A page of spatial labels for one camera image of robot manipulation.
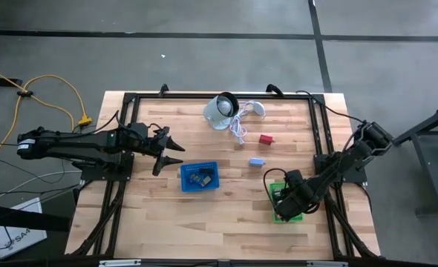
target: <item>red cube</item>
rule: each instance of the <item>red cube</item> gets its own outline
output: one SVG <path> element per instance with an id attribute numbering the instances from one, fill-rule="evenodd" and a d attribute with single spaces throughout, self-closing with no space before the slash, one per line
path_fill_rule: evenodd
<path id="1" fill-rule="evenodd" d="M 261 134 L 261 138 L 258 140 L 258 142 L 261 144 L 264 144 L 264 145 L 271 145 L 272 140 L 273 140 L 273 137 Z"/>

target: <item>yellow cable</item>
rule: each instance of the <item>yellow cable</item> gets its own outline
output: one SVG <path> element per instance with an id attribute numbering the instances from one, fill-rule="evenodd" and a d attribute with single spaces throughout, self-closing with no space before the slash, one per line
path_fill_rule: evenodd
<path id="1" fill-rule="evenodd" d="M 18 121 L 18 109 L 19 109 L 19 104 L 21 103 L 21 99 L 22 97 L 18 96 L 18 101 L 16 101 L 16 107 L 14 109 L 14 118 L 13 118 L 13 123 L 11 124 L 11 128 L 8 131 L 8 133 L 6 133 L 6 136 L 4 136 L 3 141 L 1 141 L 2 144 L 4 144 L 6 142 L 6 139 L 8 139 L 8 137 L 11 135 L 11 132 L 14 129 L 14 126 L 16 125 L 16 122 Z"/>
<path id="2" fill-rule="evenodd" d="M 16 86 L 18 89 L 22 90 L 23 92 L 26 92 L 26 91 L 27 91 L 26 88 L 27 88 L 27 86 L 28 86 L 31 82 L 34 82 L 36 79 L 38 79 L 38 77 L 31 79 L 31 80 L 30 80 L 29 82 L 27 82 L 26 85 L 22 88 L 21 86 L 17 85 L 16 83 L 12 82 L 10 79 L 6 78 L 5 76 L 3 76 L 3 75 L 1 75 L 1 74 L 0 74 L 0 77 L 3 78 L 4 80 L 6 80 L 7 82 L 9 82 L 10 84 Z M 72 114 L 71 114 L 69 111 L 65 110 L 64 108 L 58 107 L 58 106 L 56 106 L 56 105 L 51 105 L 51 104 L 48 104 L 48 103 L 46 103 L 46 102 L 43 102 L 41 99 L 39 99 L 39 98 L 37 98 L 37 97 L 35 97 L 35 96 L 32 96 L 32 98 L 33 98 L 34 100 L 36 100 L 37 102 L 39 102 L 40 104 L 42 104 L 42 105 L 45 105 L 45 106 L 50 107 L 50 108 L 55 108 L 55 109 L 58 109 L 58 110 L 60 110 L 60 111 L 62 111 L 62 112 L 64 112 L 64 113 L 66 113 L 66 114 L 69 116 L 69 118 L 71 118 L 71 128 L 72 128 L 71 130 L 73 131 L 73 128 L 74 128 L 73 117 L 72 117 Z"/>
<path id="3" fill-rule="evenodd" d="M 59 77 L 59 76 L 56 76 L 56 75 L 52 75 L 52 74 L 37 76 L 37 77 L 32 78 L 31 80 L 27 81 L 26 85 L 24 86 L 24 89 L 27 90 L 27 87 L 29 87 L 29 85 L 32 82 L 34 82 L 34 81 L 36 81 L 38 79 L 46 78 L 46 77 L 59 79 L 59 80 L 63 81 L 66 85 L 68 85 L 70 88 L 72 88 L 72 90 L 76 93 L 77 98 L 79 99 L 80 107 L 82 108 L 82 115 L 83 116 L 87 116 L 87 114 L 85 113 L 84 102 L 82 101 L 82 97 L 80 97 L 80 95 L 79 95 L 79 91 L 77 91 L 77 89 L 70 82 L 68 82 L 66 79 L 64 79 L 62 77 Z"/>
<path id="4" fill-rule="evenodd" d="M 0 74 L 0 77 L 3 78 L 5 81 L 9 82 L 10 84 L 12 84 L 13 86 L 17 87 L 19 90 L 21 90 L 23 92 L 26 92 L 28 85 L 31 84 L 32 82 L 36 81 L 37 79 L 41 79 L 41 78 L 44 78 L 44 77 L 52 77 L 52 78 L 60 79 L 61 81 L 65 82 L 67 85 L 69 85 L 74 90 L 74 92 L 76 92 L 76 95 L 79 98 L 80 105 L 82 107 L 83 119 L 84 118 L 88 118 L 87 114 L 85 113 L 84 103 L 82 102 L 82 98 L 80 97 L 79 92 L 77 91 L 77 89 L 73 85 L 71 85 L 67 80 L 65 80 L 65 79 L 63 79 L 61 77 L 58 77 L 58 76 L 55 76 L 55 75 L 38 76 L 38 77 L 35 77 L 35 78 L 32 78 L 31 80 L 29 80 L 26 83 L 26 85 L 24 85 L 24 87 L 21 87 L 21 86 L 17 85 L 16 83 L 12 82 L 10 79 L 6 78 L 5 76 L 3 76 L 1 74 Z M 39 102 L 40 104 L 42 104 L 42 105 L 45 105 L 45 106 L 50 107 L 50 108 L 55 108 L 55 109 L 58 109 L 58 110 L 60 110 L 60 111 L 62 111 L 64 113 L 66 113 L 71 118 L 71 128 L 72 128 L 72 131 L 74 130 L 73 117 L 72 117 L 72 114 L 69 113 L 69 111 L 65 110 L 64 108 L 58 107 L 56 105 L 51 105 L 51 104 L 48 104 L 46 102 L 43 102 L 41 99 L 39 99 L 39 98 L 37 98 L 35 96 L 32 96 L 32 98 L 34 100 L 36 100 L 37 102 Z M 6 142 L 6 140 L 8 139 L 8 137 L 13 132 L 13 129 L 14 129 L 15 125 L 16 125 L 16 122 L 18 121 L 18 111 L 19 111 L 19 105 L 21 104 L 21 101 L 22 101 L 22 97 L 18 96 L 18 100 L 16 101 L 16 107 L 15 107 L 15 110 L 14 110 L 13 123 L 11 124 L 10 130 L 6 133 L 6 136 L 4 136 L 3 140 L 1 141 L 1 144 L 4 144 Z"/>

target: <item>wooden tabletop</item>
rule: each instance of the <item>wooden tabletop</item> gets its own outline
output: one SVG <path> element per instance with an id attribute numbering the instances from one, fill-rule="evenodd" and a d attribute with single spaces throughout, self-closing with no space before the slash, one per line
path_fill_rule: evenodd
<path id="1" fill-rule="evenodd" d="M 105 92 L 97 125 L 106 123 L 121 108 L 124 93 Z M 342 94 L 327 93 L 325 99 L 330 108 L 347 113 Z M 250 114 L 243 119 L 242 125 L 248 130 L 243 146 L 229 131 L 209 127 L 202 115 L 207 102 L 208 99 L 141 100 L 138 122 L 169 126 L 174 141 L 186 149 L 186 152 L 165 150 L 166 155 L 182 159 L 185 164 L 217 161 L 220 187 L 214 191 L 183 193 L 180 165 L 166 166 L 158 177 L 153 177 L 154 159 L 135 155 L 132 179 L 123 201 L 115 257 L 332 259 L 324 205 L 314 214 L 305 214 L 301 222 L 274 223 L 262 183 L 264 172 L 270 168 L 299 169 L 304 177 L 314 174 L 316 152 L 307 102 L 261 100 L 267 116 Z M 331 112 L 328 117 L 335 149 L 340 151 L 351 135 L 349 120 Z M 320 116 L 318 123 L 324 136 Z M 111 123 L 108 128 L 116 126 Z M 258 143 L 261 134 L 273 136 L 271 146 Z M 266 165 L 249 167 L 251 157 L 265 159 Z M 272 172 L 267 176 L 267 183 L 281 182 L 282 178 L 283 174 Z M 80 194 L 67 253 L 78 248 L 98 222 L 104 189 L 105 182 L 92 182 Z M 343 185 L 343 192 L 350 224 L 370 250 L 378 254 L 373 218 L 364 192 L 348 184 Z M 344 251 L 341 227 L 337 222 L 336 225 Z"/>

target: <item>white sign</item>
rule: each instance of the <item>white sign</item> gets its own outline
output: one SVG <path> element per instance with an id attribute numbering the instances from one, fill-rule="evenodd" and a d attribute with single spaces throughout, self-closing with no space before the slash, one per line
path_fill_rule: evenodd
<path id="1" fill-rule="evenodd" d="M 39 202 L 39 198 L 35 198 L 32 200 L 28 200 L 27 202 L 21 203 L 12 207 L 14 209 L 23 208 L 23 211 L 31 211 L 42 213 L 41 203 Z M 10 238 L 6 234 L 4 230 L 4 226 L 0 226 L 0 258 L 3 259 L 12 254 L 15 254 L 18 251 L 21 251 L 27 248 L 30 245 L 36 244 L 37 242 L 48 238 L 46 231 L 44 230 L 30 230 L 28 228 L 18 228 L 18 227 L 6 227 L 8 233 L 11 237 L 11 245 Z"/>

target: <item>white cable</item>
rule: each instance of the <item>white cable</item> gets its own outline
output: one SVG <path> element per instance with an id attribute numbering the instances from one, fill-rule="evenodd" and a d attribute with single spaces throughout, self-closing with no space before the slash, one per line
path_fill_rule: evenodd
<path id="1" fill-rule="evenodd" d="M 57 171 L 57 172 L 55 172 L 55 173 L 43 174 L 43 175 L 41 175 L 41 176 L 34 177 L 34 178 L 32 178 L 32 179 L 29 179 L 29 180 L 26 181 L 26 182 L 23 182 L 21 185 L 18 185 L 18 186 L 16 186 L 15 188 L 10 189 L 10 190 L 7 191 L 6 193 L 1 194 L 0 197 L 3 197 L 5 194 L 10 193 L 11 191 L 15 191 L 16 189 L 18 189 L 18 188 L 22 187 L 23 185 L 26 185 L 26 184 L 28 184 L 28 183 L 34 181 L 35 179 L 39 179 L 39 178 L 43 178 L 43 177 L 49 177 L 49 176 L 53 176 L 53 175 L 56 175 L 56 174 L 76 174 L 76 173 L 81 173 L 81 172 L 82 172 L 82 171 Z"/>
<path id="2" fill-rule="evenodd" d="M 234 134 L 234 136 L 237 137 L 237 140 L 239 141 L 239 145 L 245 143 L 242 137 L 246 136 L 247 134 L 247 129 L 242 127 L 241 120 L 250 111 L 254 111 L 254 108 L 247 109 L 248 105 L 254 105 L 254 103 L 256 103 L 256 101 L 253 100 L 249 100 L 247 102 L 239 102 L 239 104 L 242 104 L 243 106 L 239 110 L 239 112 L 237 112 L 237 114 L 234 116 L 234 119 L 232 119 L 231 124 L 229 125 L 229 130 L 232 132 L 232 134 Z"/>

